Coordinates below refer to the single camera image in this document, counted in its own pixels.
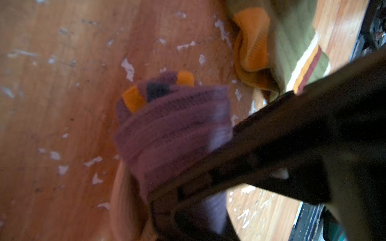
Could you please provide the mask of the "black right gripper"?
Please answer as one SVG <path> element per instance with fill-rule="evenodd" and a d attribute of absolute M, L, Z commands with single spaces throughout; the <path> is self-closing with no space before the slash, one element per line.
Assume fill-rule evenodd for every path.
<path fill-rule="evenodd" d="M 386 51 L 317 81 L 271 117 L 273 192 L 333 207 L 351 241 L 386 238 Z"/>

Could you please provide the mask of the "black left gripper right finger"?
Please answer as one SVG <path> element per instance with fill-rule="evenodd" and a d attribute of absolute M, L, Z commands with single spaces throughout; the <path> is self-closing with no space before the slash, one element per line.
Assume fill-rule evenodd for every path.
<path fill-rule="evenodd" d="M 226 215 L 225 224 L 221 233 L 222 237 L 226 241 L 240 241 L 236 234 L 236 231 L 232 225 L 229 215 Z"/>

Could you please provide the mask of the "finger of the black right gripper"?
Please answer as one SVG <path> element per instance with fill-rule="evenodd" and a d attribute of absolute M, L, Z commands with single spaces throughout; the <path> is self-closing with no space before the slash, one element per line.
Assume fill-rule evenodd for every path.
<path fill-rule="evenodd" d="M 185 209 L 229 187 L 246 183 L 310 204 L 330 200 L 315 150 L 330 140 L 327 119 L 303 113 L 290 92 L 234 128 L 234 138 L 169 183 L 150 200 L 152 211 Z"/>

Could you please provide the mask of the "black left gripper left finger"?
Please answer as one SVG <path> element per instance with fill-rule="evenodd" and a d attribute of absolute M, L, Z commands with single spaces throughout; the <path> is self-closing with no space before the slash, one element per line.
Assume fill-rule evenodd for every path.
<path fill-rule="evenodd" d="M 182 211 L 187 207 L 187 201 L 162 201 L 149 202 L 151 219 L 154 230 L 165 241 L 186 241 L 187 232 L 184 230 L 186 220 Z"/>

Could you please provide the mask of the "green striped sock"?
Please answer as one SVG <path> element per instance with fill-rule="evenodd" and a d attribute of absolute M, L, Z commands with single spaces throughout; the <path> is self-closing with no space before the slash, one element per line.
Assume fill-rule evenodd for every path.
<path fill-rule="evenodd" d="M 329 58 L 313 26 L 317 1 L 227 1 L 239 28 L 234 44 L 238 78 L 264 90 L 267 101 L 330 73 Z"/>

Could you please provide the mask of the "purple striped sock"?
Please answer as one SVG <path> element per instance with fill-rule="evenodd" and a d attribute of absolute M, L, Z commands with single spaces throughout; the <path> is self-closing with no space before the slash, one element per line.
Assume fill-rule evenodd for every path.
<path fill-rule="evenodd" d="M 118 241 L 155 241 L 148 195 L 231 140 L 228 88 L 201 86 L 188 71 L 164 72 L 124 91 L 116 111 L 111 230 Z"/>

